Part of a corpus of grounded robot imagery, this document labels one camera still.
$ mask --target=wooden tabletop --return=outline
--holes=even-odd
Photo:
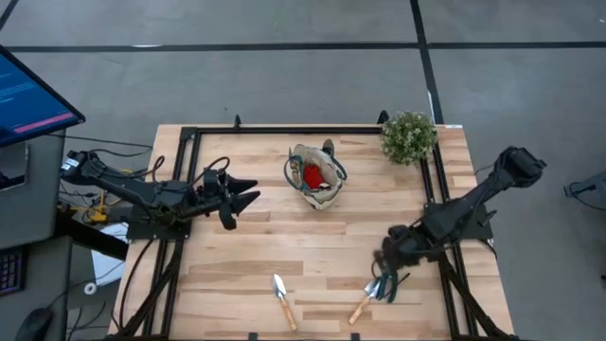
[[[181,128],[158,128],[151,162],[159,155],[167,158],[158,179],[170,179]],[[451,196],[463,195],[475,186],[463,130],[438,127],[437,132]],[[334,142],[335,156],[349,178],[333,206],[314,211],[286,183],[282,167],[289,147],[297,143],[320,147],[326,138]],[[171,338],[243,340],[249,332],[258,332],[261,339],[349,339],[352,332],[372,340],[448,338],[437,264],[424,260],[402,270],[412,275],[393,304],[372,301],[353,326],[348,324],[371,280],[372,251],[380,247],[387,228],[412,223],[426,203],[419,167],[391,165],[375,135],[203,135],[197,170],[224,155],[231,158],[227,171],[237,178],[258,179],[261,195],[240,215],[234,231],[224,230],[216,214],[193,221],[181,264]],[[433,160],[430,169],[439,198]],[[131,244],[124,278],[145,243]],[[134,274],[126,317],[134,314],[150,290],[157,244]],[[479,242],[465,241],[462,249],[472,293],[497,326],[513,332],[494,256]],[[290,332],[274,296],[273,273],[284,279],[297,333]],[[125,282],[120,285],[115,316]],[[465,332],[457,294],[455,300]],[[156,332],[164,296],[158,302]]]

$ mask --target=yellow component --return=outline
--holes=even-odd
[[[92,208],[94,210],[93,215],[89,215],[92,224],[105,224],[108,221],[107,212],[105,211],[105,191],[101,192],[101,201],[98,208]]]

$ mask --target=potted plant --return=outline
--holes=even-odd
[[[398,165],[424,158],[437,142],[432,120],[424,113],[397,112],[383,124],[382,151]]]

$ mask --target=wooden handle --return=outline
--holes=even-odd
[[[360,302],[360,304],[358,304],[358,308],[356,308],[355,312],[353,312],[353,314],[349,318],[349,324],[352,325],[356,323],[356,320],[362,314],[362,309],[367,306],[368,303],[370,303],[370,296],[367,296],[362,302]]]
[[[282,309],[284,309],[288,324],[291,326],[291,331],[296,332],[296,322],[294,322],[293,312],[291,312],[291,308],[288,306],[288,301],[282,298],[280,302],[282,302]]]

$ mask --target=gray floor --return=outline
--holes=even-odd
[[[606,41],[603,1],[422,0],[430,42]],[[0,0],[0,8],[8,0]],[[20,0],[4,45],[155,45],[415,41],[408,1]],[[434,50],[446,123],[463,124],[479,168],[508,145],[549,165],[533,188],[495,198],[499,267],[516,332],[603,340],[606,216],[562,186],[606,170],[606,50]],[[88,135],[152,143],[161,123],[372,122],[382,110],[429,112],[416,50],[26,53],[18,57],[74,103]],[[66,148],[97,144],[69,141]],[[148,160],[107,158],[119,167]],[[76,249],[75,277],[92,274]],[[80,323],[113,304],[116,286]],[[70,312],[75,320],[76,309]],[[104,314],[97,324],[108,323]],[[77,333],[81,338],[103,331]]]

